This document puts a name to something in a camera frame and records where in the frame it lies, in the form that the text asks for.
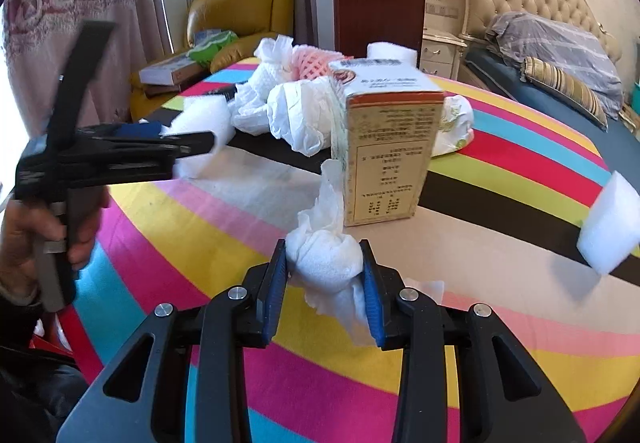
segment gray blanket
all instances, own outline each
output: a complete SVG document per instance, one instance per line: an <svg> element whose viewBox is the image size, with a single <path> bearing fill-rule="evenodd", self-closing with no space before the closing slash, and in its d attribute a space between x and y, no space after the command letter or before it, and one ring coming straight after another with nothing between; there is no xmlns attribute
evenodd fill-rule
<svg viewBox="0 0 640 443"><path fill-rule="evenodd" d="M622 81L592 33L524 11L495 16L486 39L509 64L519 67L525 57L549 62L585 83L598 97L604 112L618 119Z"/></svg>

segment blue stripe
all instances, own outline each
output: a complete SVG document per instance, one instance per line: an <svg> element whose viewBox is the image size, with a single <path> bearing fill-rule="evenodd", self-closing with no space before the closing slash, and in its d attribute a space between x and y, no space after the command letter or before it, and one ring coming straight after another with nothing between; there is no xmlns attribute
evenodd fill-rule
<svg viewBox="0 0 640 443"><path fill-rule="evenodd" d="M106 365L146 318L100 243L80 272L74 308L102 365Z"/></svg>
<svg viewBox="0 0 640 443"><path fill-rule="evenodd" d="M191 365L187 382L186 413L184 416L184 443L195 443L195 405L196 405L196 377L198 368ZM284 428L249 409L249 425L254 443L312 443L310 439Z"/></svg>
<svg viewBox="0 0 640 443"><path fill-rule="evenodd" d="M254 72L248 69L223 69L222 71L213 73L211 76L207 76L204 81L239 84L240 82L246 82L252 74L254 74Z"/></svg>
<svg viewBox="0 0 640 443"><path fill-rule="evenodd" d="M611 174L593 161L540 134L511 121L498 118L481 110L474 110L474 128L501 137L528 150L543 155L560 165L604 187Z"/></svg>

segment bed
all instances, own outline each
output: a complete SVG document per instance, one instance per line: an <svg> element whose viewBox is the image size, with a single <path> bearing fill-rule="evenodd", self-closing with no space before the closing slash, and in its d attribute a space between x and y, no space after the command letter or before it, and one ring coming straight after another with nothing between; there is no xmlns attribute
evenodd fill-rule
<svg viewBox="0 0 640 443"><path fill-rule="evenodd" d="M640 191L640 142L621 120L609 119L608 132L549 93L520 80L517 68L488 51L485 31L492 18L501 13L524 10L551 20L570 23L594 34L615 63L622 57L616 39L607 33L586 0L466 0L461 38L470 48L465 55L460 81L496 92L556 118L587 136L611 171L620 172Z"/></svg>

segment drawer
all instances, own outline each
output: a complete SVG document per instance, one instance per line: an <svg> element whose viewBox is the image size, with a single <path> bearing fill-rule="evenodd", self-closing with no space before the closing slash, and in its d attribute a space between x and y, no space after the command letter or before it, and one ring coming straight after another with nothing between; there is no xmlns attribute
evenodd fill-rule
<svg viewBox="0 0 640 443"><path fill-rule="evenodd" d="M435 76L441 76L443 78L451 77L451 64L443 64L440 62L430 62L423 60L420 62L420 71L425 74L434 74Z"/></svg>
<svg viewBox="0 0 640 443"><path fill-rule="evenodd" d="M439 64L452 64L456 57L456 47L453 44L442 44L431 40L422 41L420 63L425 60Z"/></svg>

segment teal object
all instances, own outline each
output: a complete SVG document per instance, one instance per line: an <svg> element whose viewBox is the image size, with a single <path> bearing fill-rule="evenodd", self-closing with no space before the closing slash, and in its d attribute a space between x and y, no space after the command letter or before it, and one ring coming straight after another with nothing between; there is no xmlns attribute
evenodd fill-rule
<svg viewBox="0 0 640 443"><path fill-rule="evenodd" d="M636 84L631 91L631 108L640 114L640 85Z"/></svg>

